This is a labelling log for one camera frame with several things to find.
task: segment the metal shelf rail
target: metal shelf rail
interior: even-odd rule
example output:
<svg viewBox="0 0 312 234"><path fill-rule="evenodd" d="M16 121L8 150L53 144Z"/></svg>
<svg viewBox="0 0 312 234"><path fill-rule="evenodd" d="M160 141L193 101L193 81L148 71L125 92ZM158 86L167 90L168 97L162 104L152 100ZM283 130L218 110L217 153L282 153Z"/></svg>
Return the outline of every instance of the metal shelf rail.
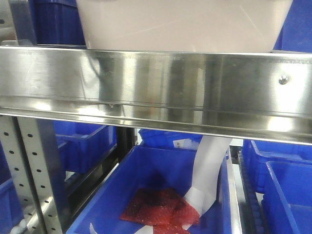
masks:
<svg viewBox="0 0 312 234"><path fill-rule="evenodd" d="M27 1L0 4L17 30L2 44L35 45L20 33ZM70 224L49 120L312 144L311 73L310 54L0 46L0 140L28 232L59 234Z"/></svg>

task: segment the screw head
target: screw head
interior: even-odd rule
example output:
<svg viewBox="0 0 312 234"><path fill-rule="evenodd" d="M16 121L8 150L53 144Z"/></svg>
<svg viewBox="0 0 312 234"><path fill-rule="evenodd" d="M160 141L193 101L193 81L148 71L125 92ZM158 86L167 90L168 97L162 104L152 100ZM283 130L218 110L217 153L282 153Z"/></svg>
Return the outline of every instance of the screw head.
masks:
<svg viewBox="0 0 312 234"><path fill-rule="evenodd" d="M286 75L282 75L282 76L279 78L278 82L279 82L279 84L284 85L284 84L287 84L288 80L289 80L289 79L288 79L288 77L287 77Z"/></svg>

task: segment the blue plastic crate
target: blue plastic crate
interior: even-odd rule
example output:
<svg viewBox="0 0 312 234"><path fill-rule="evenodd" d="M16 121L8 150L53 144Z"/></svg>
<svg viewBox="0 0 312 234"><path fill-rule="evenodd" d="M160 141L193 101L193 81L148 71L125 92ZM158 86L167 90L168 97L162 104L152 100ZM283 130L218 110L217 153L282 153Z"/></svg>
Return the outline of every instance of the blue plastic crate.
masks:
<svg viewBox="0 0 312 234"><path fill-rule="evenodd" d="M117 143L116 127L54 121L56 137L65 141L59 148L66 171L86 173Z"/></svg>
<svg viewBox="0 0 312 234"><path fill-rule="evenodd" d="M312 52L312 1L293 0L276 50Z"/></svg>
<svg viewBox="0 0 312 234"><path fill-rule="evenodd" d="M312 146L244 140L242 154L253 189L264 193L269 174L266 162L286 161L312 165Z"/></svg>
<svg viewBox="0 0 312 234"><path fill-rule="evenodd" d="M198 143L200 143L202 138L202 135L198 134L177 133L148 129L141 129L139 133L143 140L142 145L161 149L196 149L196 146L198 147ZM187 144L185 144L185 139L191 140L192 143L188 140Z"/></svg>
<svg viewBox="0 0 312 234"><path fill-rule="evenodd" d="M6 234L23 219L23 212L1 145L0 157L0 233Z"/></svg>
<svg viewBox="0 0 312 234"><path fill-rule="evenodd" d="M85 45L76 0L30 0L39 44Z"/></svg>
<svg viewBox="0 0 312 234"><path fill-rule="evenodd" d="M99 234L135 233L140 224L122 221L120 215L138 188L175 188L184 195L192 182L195 152L136 146L125 157L91 202L81 212L67 234L89 234L90 223ZM192 226L192 234L232 233L226 160L218 180L217 201Z"/></svg>
<svg viewBox="0 0 312 234"><path fill-rule="evenodd" d="M268 162L263 209L272 234L310 234L312 166Z"/></svg>

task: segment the white paper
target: white paper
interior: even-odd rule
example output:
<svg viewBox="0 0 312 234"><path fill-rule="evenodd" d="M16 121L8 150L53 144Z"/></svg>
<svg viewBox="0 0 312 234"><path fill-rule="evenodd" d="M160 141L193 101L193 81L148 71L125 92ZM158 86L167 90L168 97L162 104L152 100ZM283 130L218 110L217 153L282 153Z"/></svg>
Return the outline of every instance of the white paper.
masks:
<svg viewBox="0 0 312 234"><path fill-rule="evenodd" d="M184 198L202 216L216 199L218 175L222 160L232 141L231 138L203 136L193 166L192 186ZM144 226L136 234L153 234L153 229Z"/></svg>
<svg viewBox="0 0 312 234"><path fill-rule="evenodd" d="M98 233L94 230L94 227L93 227L92 223L90 223L89 229L90 229L90 234L98 234Z"/></svg>
<svg viewBox="0 0 312 234"><path fill-rule="evenodd" d="M269 52L292 0L77 0L89 49Z"/></svg>

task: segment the metal rack post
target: metal rack post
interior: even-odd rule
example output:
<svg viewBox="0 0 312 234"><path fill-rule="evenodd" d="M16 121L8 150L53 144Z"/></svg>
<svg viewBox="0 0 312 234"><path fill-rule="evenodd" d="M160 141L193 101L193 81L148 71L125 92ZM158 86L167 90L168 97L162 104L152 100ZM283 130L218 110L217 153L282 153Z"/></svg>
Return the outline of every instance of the metal rack post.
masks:
<svg viewBox="0 0 312 234"><path fill-rule="evenodd" d="M46 229L43 216L16 117L0 117L0 140L23 208L28 232L44 234Z"/></svg>
<svg viewBox="0 0 312 234"><path fill-rule="evenodd" d="M65 232L71 212L64 171L50 120L18 117L48 234Z"/></svg>

